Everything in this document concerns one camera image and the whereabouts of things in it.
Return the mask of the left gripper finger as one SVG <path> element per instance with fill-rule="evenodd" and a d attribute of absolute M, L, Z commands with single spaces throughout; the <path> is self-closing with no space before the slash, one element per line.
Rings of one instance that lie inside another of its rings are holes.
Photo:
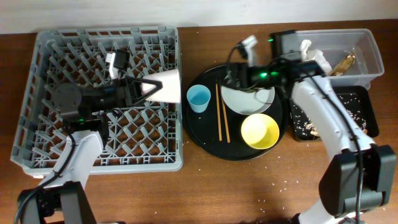
<path fill-rule="evenodd" d="M 148 90 L 144 90 L 141 85 L 139 85 L 139 91 L 136 97 L 136 105 L 143 105 L 151 96 L 154 96 L 158 91 L 162 89 L 161 86 L 154 86 Z"/>
<path fill-rule="evenodd" d="M 152 80 L 148 78 L 135 78 L 134 81 L 137 82 L 141 90 L 159 90 L 163 87 L 162 82 L 158 80 Z"/>

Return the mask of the pink plastic cup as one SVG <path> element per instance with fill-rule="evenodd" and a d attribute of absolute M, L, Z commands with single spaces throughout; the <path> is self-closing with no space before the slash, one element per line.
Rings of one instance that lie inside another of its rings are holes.
<path fill-rule="evenodd" d="M 148 101 L 162 103 L 181 102 L 180 74 L 178 69 L 146 75 L 143 78 L 161 81 L 163 85 L 162 89 L 154 96 L 151 96 Z"/>

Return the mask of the grey round plate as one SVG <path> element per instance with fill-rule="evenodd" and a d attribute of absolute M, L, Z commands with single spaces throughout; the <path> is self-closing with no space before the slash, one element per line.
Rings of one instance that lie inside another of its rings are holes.
<path fill-rule="evenodd" d="M 221 87 L 221 96 L 224 103 L 235 113 L 252 115 L 267 110 L 274 101 L 275 88 L 261 88 L 252 93 Z"/>

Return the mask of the blue plastic cup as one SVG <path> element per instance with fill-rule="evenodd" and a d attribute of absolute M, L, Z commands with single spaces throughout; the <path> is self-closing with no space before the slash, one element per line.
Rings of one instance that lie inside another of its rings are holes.
<path fill-rule="evenodd" d="M 187 100 L 191 109 L 202 113 L 207 109 L 211 99 L 210 90 L 204 85 L 193 85 L 187 91 Z"/>

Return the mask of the yellow bowl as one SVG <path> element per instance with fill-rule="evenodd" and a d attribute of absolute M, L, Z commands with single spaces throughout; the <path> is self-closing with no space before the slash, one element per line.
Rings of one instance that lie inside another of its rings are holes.
<path fill-rule="evenodd" d="M 257 150 L 270 149 L 280 137 L 276 121 L 266 114 L 252 114 L 241 125 L 244 142 Z"/>

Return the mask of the white napkin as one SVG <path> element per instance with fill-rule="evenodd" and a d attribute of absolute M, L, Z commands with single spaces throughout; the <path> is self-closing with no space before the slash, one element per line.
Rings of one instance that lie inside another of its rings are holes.
<path fill-rule="evenodd" d="M 319 49 L 310 50 L 312 42 L 310 40 L 303 40 L 300 44 L 300 51 L 303 61 L 314 60 L 320 66 L 320 68 L 329 75 L 332 71 L 332 67 L 326 60 L 323 52 Z"/>

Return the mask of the brown food wrapper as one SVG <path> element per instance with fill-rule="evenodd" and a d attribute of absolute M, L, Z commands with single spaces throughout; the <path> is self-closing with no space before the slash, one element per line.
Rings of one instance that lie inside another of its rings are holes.
<path fill-rule="evenodd" d="M 341 62 L 339 62 L 330 72 L 330 76 L 341 76 L 347 72 L 355 63 L 356 56 L 353 54 L 347 55 Z"/>

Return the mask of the food scraps with rice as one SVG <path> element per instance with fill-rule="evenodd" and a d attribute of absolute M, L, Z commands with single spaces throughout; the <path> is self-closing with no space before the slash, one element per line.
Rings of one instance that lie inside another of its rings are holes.
<path fill-rule="evenodd" d="M 339 100 L 346 108 L 350 117 L 357 123 L 361 130 L 369 134 L 369 125 L 362 109 L 359 95 L 356 93 L 337 94 Z M 309 117 L 294 103 L 291 105 L 291 117 L 295 135 L 301 141 L 313 141 L 319 138 L 318 131 Z"/>

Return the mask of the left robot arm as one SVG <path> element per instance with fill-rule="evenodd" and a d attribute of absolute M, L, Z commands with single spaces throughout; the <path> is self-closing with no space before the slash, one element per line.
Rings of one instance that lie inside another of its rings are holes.
<path fill-rule="evenodd" d="M 64 223 L 96 223 L 84 188 L 109 135 L 106 113 L 137 106 L 163 89 L 159 80 L 126 77 L 91 90 L 62 83 L 52 95 L 61 111 L 66 144 L 52 172 L 18 198 L 15 223 L 45 223 L 57 210 Z"/>

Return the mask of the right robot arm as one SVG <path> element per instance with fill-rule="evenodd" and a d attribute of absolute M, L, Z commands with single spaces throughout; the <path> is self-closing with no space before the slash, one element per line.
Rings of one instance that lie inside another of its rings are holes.
<path fill-rule="evenodd" d="M 308 116 L 323 141 L 330 164 L 319 185 L 319 200 L 296 214 L 292 223 L 361 223 L 360 215 L 388 204 L 397 156 L 365 134 L 336 96 L 314 60 L 276 58 L 250 67 L 227 63 L 222 84 L 235 90 L 283 88 Z"/>

